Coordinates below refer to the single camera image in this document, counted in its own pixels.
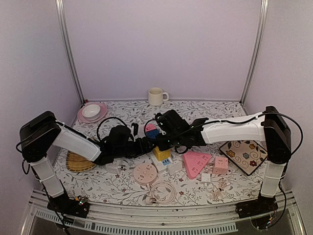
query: pink power strip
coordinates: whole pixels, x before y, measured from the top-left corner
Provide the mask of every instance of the pink power strip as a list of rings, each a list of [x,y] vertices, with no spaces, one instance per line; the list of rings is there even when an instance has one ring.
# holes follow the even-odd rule
[[[198,153],[193,151],[186,152],[182,158],[185,163],[188,178],[193,180],[211,159],[211,155],[207,153]]]

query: white wall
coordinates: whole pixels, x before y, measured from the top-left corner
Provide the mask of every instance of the white wall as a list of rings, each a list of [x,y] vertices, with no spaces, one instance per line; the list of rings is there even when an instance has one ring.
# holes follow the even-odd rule
[[[2,0],[0,5],[0,234],[17,235],[35,186],[15,150],[19,129],[46,110],[70,124],[79,101],[55,1]]]
[[[274,105],[299,122],[304,142],[287,176],[308,234],[313,234],[313,2],[271,0],[252,86],[249,113]],[[293,146],[299,132],[290,123]]]
[[[239,100],[260,0],[67,0],[64,8],[84,95]]]

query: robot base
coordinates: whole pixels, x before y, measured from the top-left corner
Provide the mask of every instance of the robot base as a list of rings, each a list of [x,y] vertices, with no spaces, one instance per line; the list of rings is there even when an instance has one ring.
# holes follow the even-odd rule
[[[259,195],[258,199],[247,202],[240,202],[236,205],[236,213],[239,218],[246,218],[255,215],[273,212],[278,209],[276,198],[267,198]]]
[[[86,218],[89,212],[90,204],[86,200],[70,199],[66,191],[58,197],[50,197],[47,208],[61,214],[73,215],[80,218]]]

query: white cup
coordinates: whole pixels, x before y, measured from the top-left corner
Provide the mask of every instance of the white cup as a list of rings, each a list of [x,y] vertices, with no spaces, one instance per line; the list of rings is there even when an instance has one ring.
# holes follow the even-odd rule
[[[169,95],[167,92],[163,92],[161,88],[153,87],[148,91],[148,102],[153,106],[158,106],[163,103],[163,101],[167,101],[169,99]]]

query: bowl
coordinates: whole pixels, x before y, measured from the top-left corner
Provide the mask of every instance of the bowl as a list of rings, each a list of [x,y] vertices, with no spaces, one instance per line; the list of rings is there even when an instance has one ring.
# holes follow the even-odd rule
[[[100,106],[97,104],[90,104],[83,108],[82,115],[88,121],[96,120],[100,115]]]

